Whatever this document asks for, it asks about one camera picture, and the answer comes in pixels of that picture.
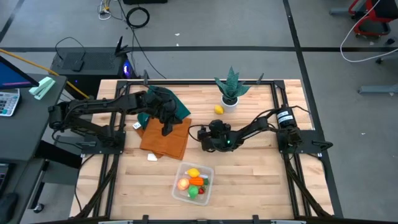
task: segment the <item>toy lemon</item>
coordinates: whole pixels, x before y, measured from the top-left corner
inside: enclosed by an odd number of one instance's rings
[[[199,172],[199,170],[196,169],[196,168],[191,168],[191,169],[189,169],[189,170],[187,171],[187,174],[188,174],[190,177],[197,177],[197,176],[200,175],[200,172]]]
[[[220,106],[220,105],[216,105],[214,107],[214,112],[216,114],[223,114],[224,113],[224,108],[222,106]]]

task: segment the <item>small white object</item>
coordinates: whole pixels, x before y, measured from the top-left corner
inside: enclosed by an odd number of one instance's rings
[[[224,109],[224,113],[232,113],[236,109],[236,106],[238,105],[238,103],[239,103],[239,97],[234,105],[227,105],[223,101],[223,96],[221,96],[221,106]]]
[[[153,162],[157,161],[155,154],[148,153],[148,161],[153,161]]]
[[[209,178],[209,185],[207,186],[204,194],[198,194],[195,199],[192,199],[188,196],[188,190],[179,190],[177,187],[177,182],[181,178],[190,178],[188,174],[185,174],[185,171],[196,168],[199,170],[201,175],[207,175]],[[177,174],[175,175],[174,186],[172,190],[173,198],[177,200],[181,200],[188,203],[194,203],[195,205],[205,206],[209,203],[210,195],[211,195],[211,187],[213,185],[214,178],[214,170],[210,167],[201,166],[198,164],[193,164],[190,162],[181,162],[180,167],[178,168]]]
[[[139,128],[141,128],[141,124],[139,122],[136,122],[135,124],[132,125],[132,127],[137,130]]]

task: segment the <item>potted plant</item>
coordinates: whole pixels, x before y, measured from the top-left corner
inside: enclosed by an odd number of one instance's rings
[[[239,82],[239,72],[235,73],[232,67],[229,69],[226,83],[221,82],[219,78],[214,79],[223,94],[221,105],[224,108],[224,112],[230,113],[234,111],[239,103],[239,96],[243,96],[250,89],[250,86],[244,86],[244,82]]]

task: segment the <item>black cable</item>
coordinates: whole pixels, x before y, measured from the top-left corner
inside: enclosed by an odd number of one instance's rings
[[[123,21],[122,19],[120,19],[120,18],[117,18],[117,17],[115,17],[115,16],[114,16],[114,15],[112,15],[112,14],[111,14],[111,17],[112,17],[113,19],[117,19],[117,20]]]
[[[273,110],[277,110],[277,109],[269,109],[269,110],[265,110],[265,111],[259,113],[259,114],[250,122],[250,124],[254,123],[254,122],[257,120],[257,118],[260,117],[261,115],[263,115],[264,113],[270,112],[270,111],[273,111]]]
[[[144,22],[143,24],[134,25],[134,24],[132,24],[132,23],[130,22],[130,17],[131,17],[131,15],[132,15],[134,12],[136,12],[136,11],[138,11],[138,10],[144,12],[144,13],[147,15],[147,19],[145,20],[145,22]],[[135,8],[130,9],[130,11],[127,13],[127,16],[126,16],[127,25],[129,25],[129,27],[133,27],[133,28],[135,28],[135,29],[142,28],[142,27],[146,26],[146,25],[148,24],[148,22],[149,22],[149,19],[150,19],[149,12],[148,12],[147,9],[145,9],[145,8],[143,8],[143,7],[135,7]]]
[[[296,106],[292,106],[292,108],[300,108],[301,110],[304,110],[305,112],[311,114],[311,112],[309,112],[308,110],[302,108],[301,106],[297,106],[297,105],[296,105]]]
[[[137,68],[136,68],[136,59],[134,58],[134,56],[133,56],[133,53],[134,53],[134,39],[135,39],[135,36],[133,35],[132,36],[132,44],[131,44],[131,52],[130,52],[130,56],[131,56],[131,61],[132,61],[132,69],[133,69],[133,71],[134,71],[134,73],[137,75]]]
[[[274,126],[273,124],[268,123],[268,125],[271,126],[271,127],[273,127],[274,129],[276,129],[275,126]]]
[[[89,161],[93,156],[95,156],[95,154],[92,154],[91,156],[89,156],[86,160],[84,160],[84,161],[81,163],[81,165],[80,165],[80,167],[79,167],[79,171],[77,172],[77,178],[79,178],[80,169],[81,169],[81,168],[83,167],[83,165],[84,165],[87,161]],[[79,205],[79,209],[80,209],[80,211],[81,211],[81,203],[80,203],[79,198],[77,197],[76,187],[77,187],[77,181],[76,181],[76,184],[75,184],[75,197],[76,197],[77,204]]]
[[[123,13],[124,18],[126,18],[126,20],[127,20],[126,13],[125,13],[124,10],[123,10],[123,7],[122,7],[122,4],[120,3],[120,0],[118,0],[118,3],[119,3],[119,6],[120,6],[120,10],[122,10],[122,13]],[[137,44],[138,44],[139,48],[141,49],[142,54],[143,54],[143,55],[145,56],[145,58],[147,59],[149,65],[150,65],[161,77],[163,77],[164,79],[167,79],[163,74],[161,74],[161,73],[154,67],[154,65],[152,64],[152,62],[150,62],[148,56],[145,54],[144,49],[142,49],[141,44],[140,44],[139,41],[138,41],[138,38],[137,38],[136,33],[135,33],[135,31],[134,31],[134,28],[131,27],[131,26],[129,26],[129,27],[130,27],[130,29],[131,29],[131,32],[132,32],[133,37],[136,38]]]
[[[67,144],[67,145],[70,145],[70,146],[75,146],[76,148],[78,148],[78,149],[82,149],[80,146],[77,146],[77,145],[75,145],[75,144],[72,144],[72,143],[68,143],[68,142],[61,142],[61,141],[59,141],[58,139],[55,139],[55,137],[54,137],[54,135],[55,135],[55,133],[57,133],[57,131],[58,130],[55,130],[53,133],[52,133],[52,135],[51,135],[51,138],[54,140],[54,143],[61,143],[61,144]]]
[[[198,139],[196,139],[196,138],[194,138],[192,135],[191,135],[191,132],[190,132],[190,130],[191,130],[191,128],[193,128],[193,127],[199,127],[199,126],[204,126],[204,127],[208,127],[208,125],[203,125],[203,124],[196,124],[196,125],[192,125],[192,126],[190,126],[189,128],[188,128],[188,134],[189,134],[189,136],[191,136],[191,138],[193,138],[193,140],[195,140],[195,141],[197,141],[197,142],[200,142]]]
[[[297,151],[297,146],[295,147],[295,149],[294,149],[294,152],[293,152],[293,154],[292,154],[292,157],[289,159],[289,161],[291,161],[292,160],[292,158],[294,157],[294,154],[296,153],[296,151]]]
[[[80,46],[83,48],[84,52],[83,52],[83,55],[80,57],[80,60],[81,60],[81,59],[85,56],[85,54],[86,54],[86,49],[85,49],[85,47],[83,46],[83,44],[81,44],[78,40],[76,40],[76,39],[73,38],[73,37],[66,37],[66,38],[64,38],[64,39],[62,39],[62,40],[60,40],[60,41],[58,41],[57,44],[55,44],[55,52],[57,53],[57,55],[60,57],[61,60],[63,60],[63,58],[61,57],[61,55],[58,53],[58,48],[57,48],[57,46],[58,46],[59,43],[61,43],[62,41],[66,40],[66,39],[73,39],[73,40],[75,40],[75,41],[78,42],[78,43],[80,44]]]

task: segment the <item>concrete floor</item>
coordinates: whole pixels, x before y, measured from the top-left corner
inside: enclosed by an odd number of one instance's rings
[[[132,34],[116,19],[100,21],[99,0],[25,0],[0,47],[54,47],[73,36],[86,47],[113,47],[120,35],[125,44]],[[339,47],[353,25],[349,17],[331,17],[330,7],[346,6],[344,0],[290,0],[298,39],[302,47]],[[17,5],[0,1],[0,29]],[[143,47],[179,46],[270,46],[293,47],[282,1],[278,0],[170,0],[167,4],[146,4],[150,22],[136,34]],[[120,17],[116,2],[111,11]],[[134,15],[140,23],[143,15]],[[391,24],[389,37],[398,35]],[[346,47],[382,46],[379,42],[350,36]],[[78,46],[65,41],[62,47]],[[26,52],[18,55],[49,67],[54,52]],[[302,78],[295,52],[272,51],[162,51],[147,52],[154,66],[168,78],[213,78],[226,75],[233,65],[241,78]],[[378,53],[347,53],[365,58]],[[377,65],[373,60],[349,63],[336,52],[304,52],[313,94],[325,138],[335,146],[329,150],[338,194],[346,218],[398,220],[398,152],[395,109],[397,97],[389,94],[359,95],[361,85],[398,83],[394,60]],[[6,57],[24,72],[45,73]],[[142,53],[134,53],[137,71],[159,76]],[[40,214],[25,213],[23,223],[65,219],[72,203],[73,187],[47,185],[40,201],[47,208]]]

